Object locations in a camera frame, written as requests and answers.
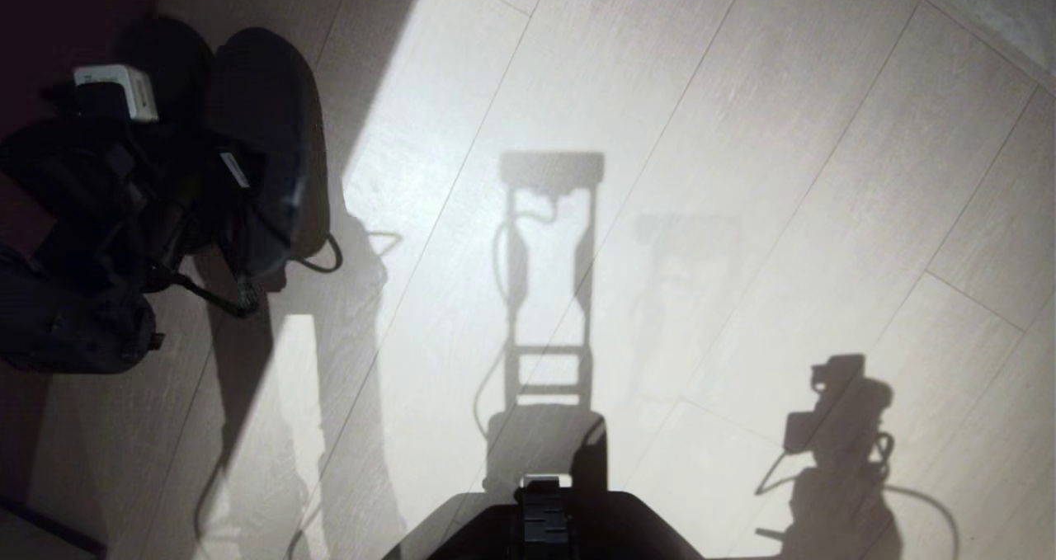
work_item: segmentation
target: wooden floor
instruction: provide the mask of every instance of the wooden floor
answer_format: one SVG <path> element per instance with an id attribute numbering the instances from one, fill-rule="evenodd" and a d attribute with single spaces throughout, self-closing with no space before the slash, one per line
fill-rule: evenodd
<path id="1" fill-rule="evenodd" d="M 110 558 L 419 558 L 588 441 L 704 557 L 1053 557 L 1054 98 L 930 3 L 161 8 L 313 64 L 344 264 L 53 380 Z"/>

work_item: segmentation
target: white label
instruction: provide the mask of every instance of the white label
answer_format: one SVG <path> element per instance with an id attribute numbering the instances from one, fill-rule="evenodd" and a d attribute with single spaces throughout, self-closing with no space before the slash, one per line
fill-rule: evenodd
<path id="1" fill-rule="evenodd" d="M 231 176 L 234 176 L 234 182 L 239 184 L 243 189 L 249 188 L 249 181 L 246 179 L 246 173 L 242 172 L 242 167 L 239 166 L 239 161 L 234 160 L 234 154 L 230 152 L 220 152 L 220 160 L 224 161 L 227 165 L 227 169 L 230 170 Z"/>

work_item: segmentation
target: white tag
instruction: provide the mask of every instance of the white tag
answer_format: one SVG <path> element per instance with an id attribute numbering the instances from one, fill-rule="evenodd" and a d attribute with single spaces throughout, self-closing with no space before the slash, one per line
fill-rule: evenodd
<path id="1" fill-rule="evenodd" d="M 224 161 L 227 165 L 227 169 L 230 170 L 231 176 L 234 176 L 234 182 L 239 184 L 243 189 L 249 188 L 249 181 L 246 180 L 246 173 L 242 172 L 242 167 L 239 166 L 239 161 L 234 160 L 234 154 L 231 152 L 220 152 L 220 160 Z"/>

